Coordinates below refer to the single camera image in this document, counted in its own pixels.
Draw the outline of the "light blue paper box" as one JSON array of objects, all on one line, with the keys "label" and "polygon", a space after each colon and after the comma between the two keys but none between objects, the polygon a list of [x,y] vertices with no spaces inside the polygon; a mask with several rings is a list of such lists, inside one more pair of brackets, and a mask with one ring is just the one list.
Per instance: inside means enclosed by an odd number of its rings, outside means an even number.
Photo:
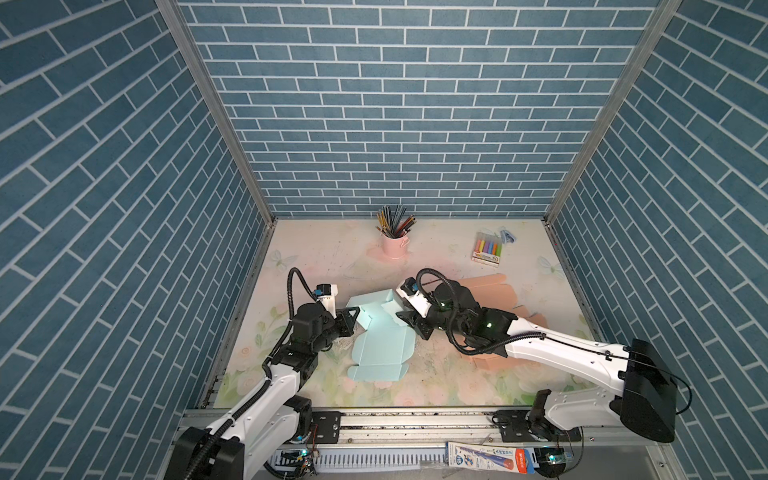
[{"label": "light blue paper box", "polygon": [[355,340],[354,364],[347,376],[356,382],[396,382],[408,371],[416,343],[416,332],[397,314],[405,307],[393,290],[357,295],[348,307],[360,309],[356,322],[364,332]]}]

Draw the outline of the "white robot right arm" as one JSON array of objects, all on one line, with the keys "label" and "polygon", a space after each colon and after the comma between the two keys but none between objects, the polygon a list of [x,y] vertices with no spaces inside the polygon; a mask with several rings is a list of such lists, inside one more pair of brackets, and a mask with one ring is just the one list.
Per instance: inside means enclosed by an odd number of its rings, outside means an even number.
[{"label": "white robot right arm", "polygon": [[675,440],[676,419],[686,411],[678,393],[687,383],[651,343],[581,339],[483,307],[467,287],[432,268],[405,279],[395,292],[405,303],[399,318],[424,340],[440,330],[465,356],[537,362],[592,383],[574,393],[538,391],[527,415],[533,435],[553,439],[574,429],[622,426],[653,442]]}]

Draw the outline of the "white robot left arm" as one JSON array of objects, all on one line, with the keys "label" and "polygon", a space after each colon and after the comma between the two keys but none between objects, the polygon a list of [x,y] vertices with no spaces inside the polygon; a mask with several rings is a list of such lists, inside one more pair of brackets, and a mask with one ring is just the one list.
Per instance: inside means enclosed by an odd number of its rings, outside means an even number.
[{"label": "white robot left arm", "polygon": [[166,479],[251,479],[286,442],[310,434],[312,402],[299,391],[319,354],[354,333],[360,309],[338,310],[334,284],[311,289],[301,271],[287,274],[288,325],[261,365],[264,377],[205,428],[190,427],[175,443]]}]

